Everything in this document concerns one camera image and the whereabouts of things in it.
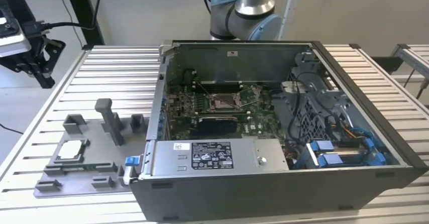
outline gray post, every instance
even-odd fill
[[[116,146],[121,145],[124,140],[120,134],[121,124],[120,119],[112,112],[112,100],[100,98],[95,103],[95,111],[99,112],[104,120],[104,130],[109,133]]]

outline motherboard chip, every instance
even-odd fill
[[[196,129],[191,135],[228,135],[236,132],[238,119],[234,117],[203,117],[198,119]]]
[[[235,101],[232,95],[214,95],[215,108],[235,108]]]

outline white wall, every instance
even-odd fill
[[[357,43],[389,55],[397,43],[428,44],[429,0],[298,0],[287,39]]]
[[[61,0],[27,0],[27,3],[33,11],[36,20],[44,20],[49,23],[69,21]],[[71,9],[72,17],[75,17],[69,1],[65,0],[65,3]],[[77,30],[77,34],[80,34],[80,39],[84,43],[85,41],[80,30]],[[72,61],[76,59],[80,45],[71,27],[52,29],[48,38],[60,40],[67,44],[52,74],[55,81],[59,82]],[[15,73],[0,66],[0,87],[39,87],[39,83],[33,78],[29,78],[25,73]]]
[[[282,15],[286,0],[275,2]],[[202,0],[101,0],[99,23],[104,41],[112,45],[208,39],[210,15]]]

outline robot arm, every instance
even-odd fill
[[[275,40],[282,19],[274,7],[274,0],[211,0],[211,38]]]
[[[64,42],[47,38],[44,24],[36,21],[25,0],[0,0],[1,66],[24,71],[41,88],[52,88],[51,73],[64,47]]]

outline slotted aluminum surface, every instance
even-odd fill
[[[366,54],[326,45],[369,99],[429,164],[429,117],[416,99]],[[131,193],[33,198],[32,188],[61,138],[67,114],[99,119],[100,97],[113,99],[120,116],[148,114],[158,75],[158,47],[95,47],[83,53],[59,83],[17,146],[0,166],[0,219],[17,223],[140,223],[144,215]],[[195,223],[417,223],[429,220],[429,174],[406,188],[387,190],[358,211],[243,218]]]

